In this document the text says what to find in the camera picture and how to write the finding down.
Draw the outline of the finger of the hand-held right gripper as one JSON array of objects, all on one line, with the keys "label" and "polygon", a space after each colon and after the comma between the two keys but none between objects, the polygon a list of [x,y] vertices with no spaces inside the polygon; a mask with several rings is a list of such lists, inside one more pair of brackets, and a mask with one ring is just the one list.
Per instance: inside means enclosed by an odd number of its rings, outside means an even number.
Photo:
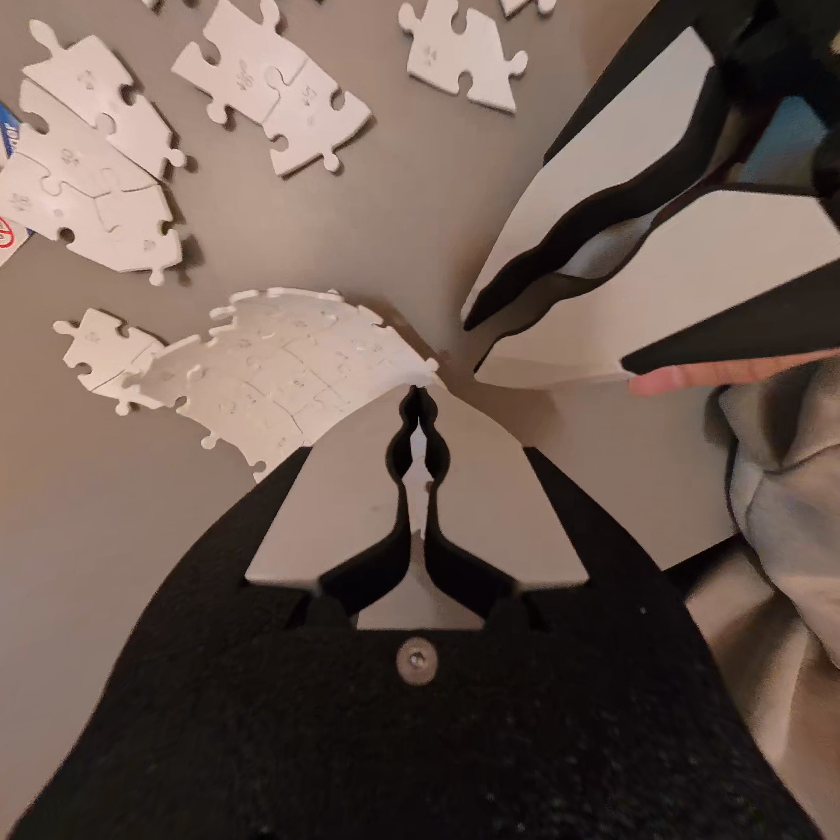
[{"label": "finger of the hand-held right gripper", "polygon": [[701,28],[637,28],[511,211],[461,310],[476,329],[608,228],[646,216],[727,154],[732,102]]},{"label": "finger of the hand-held right gripper", "polygon": [[838,243],[815,196],[702,190],[654,224],[600,286],[500,337],[475,377],[499,387],[630,379],[631,354],[835,263]]}]

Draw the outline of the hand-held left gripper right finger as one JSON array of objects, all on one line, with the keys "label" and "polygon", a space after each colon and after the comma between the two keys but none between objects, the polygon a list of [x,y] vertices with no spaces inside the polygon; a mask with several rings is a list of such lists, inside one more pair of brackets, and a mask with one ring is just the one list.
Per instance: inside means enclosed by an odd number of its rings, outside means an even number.
[{"label": "hand-held left gripper right finger", "polygon": [[524,447],[439,385],[417,390],[432,477],[425,564],[436,587],[488,618],[495,604],[589,575]]}]

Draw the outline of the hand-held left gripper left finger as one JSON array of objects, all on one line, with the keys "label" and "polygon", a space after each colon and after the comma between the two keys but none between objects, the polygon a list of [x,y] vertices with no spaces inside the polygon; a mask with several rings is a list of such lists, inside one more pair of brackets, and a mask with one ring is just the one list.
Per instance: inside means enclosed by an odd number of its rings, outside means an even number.
[{"label": "hand-held left gripper left finger", "polygon": [[403,478],[418,423],[415,385],[399,385],[311,447],[255,553],[248,583],[327,596],[353,615],[405,577],[412,529]]}]

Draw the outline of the curved white puzzle ball shell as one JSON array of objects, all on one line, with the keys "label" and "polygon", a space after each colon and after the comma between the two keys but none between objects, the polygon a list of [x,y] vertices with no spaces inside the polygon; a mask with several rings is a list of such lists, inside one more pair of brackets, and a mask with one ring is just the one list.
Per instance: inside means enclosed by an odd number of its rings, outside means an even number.
[{"label": "curved white puzzle ball shell", "polygon": [[210,317],[228,322],[155,352],[125,383],[204,427],[204,448],[235,447],[256,482],[392,388],[444,384],[435,359],[334,291],[247,290]]}]

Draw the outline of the small white two-piece puzzle section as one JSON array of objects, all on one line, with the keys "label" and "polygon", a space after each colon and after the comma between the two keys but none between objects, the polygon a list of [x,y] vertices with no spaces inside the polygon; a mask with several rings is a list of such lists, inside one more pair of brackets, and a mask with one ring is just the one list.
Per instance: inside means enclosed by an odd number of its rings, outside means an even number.
[{"label": "small white two-piece puzzle section", "polygon": [[77,376],[79,383],[92,394],[113,399],[118,415],[128,415],[133,406],[152,410],[164,406],[141,393],[137,385],[126,383],[134,375],[144,375],[149,370],[153,357],[165,348],[164,342],[93,308],[84,313],[79,323],[59,320],[53,323],[52,329],[72,338],[63,357],[66,366],[88,367],[88,372]]}]

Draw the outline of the white three-piece puzzle section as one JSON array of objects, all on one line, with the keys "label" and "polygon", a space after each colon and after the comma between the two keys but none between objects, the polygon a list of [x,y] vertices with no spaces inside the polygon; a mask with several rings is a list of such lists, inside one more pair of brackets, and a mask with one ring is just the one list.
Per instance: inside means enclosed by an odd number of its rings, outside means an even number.
[{"label": "white three-piece puzzle section", "polygon": [[182,262],[182,243],[164,230],[172,211],[158,181],[33,81],[22,81],[19,106],[48,129],[20,125],[2,169],[2,217],[54,241],[69,232],[70,252],[163,285]]}]

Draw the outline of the person's right hand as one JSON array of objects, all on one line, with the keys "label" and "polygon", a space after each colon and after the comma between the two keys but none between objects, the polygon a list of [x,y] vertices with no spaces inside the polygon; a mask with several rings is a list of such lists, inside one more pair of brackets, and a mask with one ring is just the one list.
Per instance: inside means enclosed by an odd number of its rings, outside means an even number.
[{"label": "person's right hand", "polygon": [[657,396],[696,387],[751,384],[784,369],[785,364],[776,359],[671,365],[633,378],[628,390],[635,396]]}]

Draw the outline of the printed paper leaflet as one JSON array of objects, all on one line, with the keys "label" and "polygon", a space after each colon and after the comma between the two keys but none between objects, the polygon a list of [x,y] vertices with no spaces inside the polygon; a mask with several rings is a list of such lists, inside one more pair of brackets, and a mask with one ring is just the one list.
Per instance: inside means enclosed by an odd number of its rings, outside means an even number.
[{"label": "printed paper leaflet", "polygon": [[[20,121],[1,103],[1,170],[16,151],[19,128]],[[32,234],[26,227],[1,216],[1,266],[14,256]]]}]

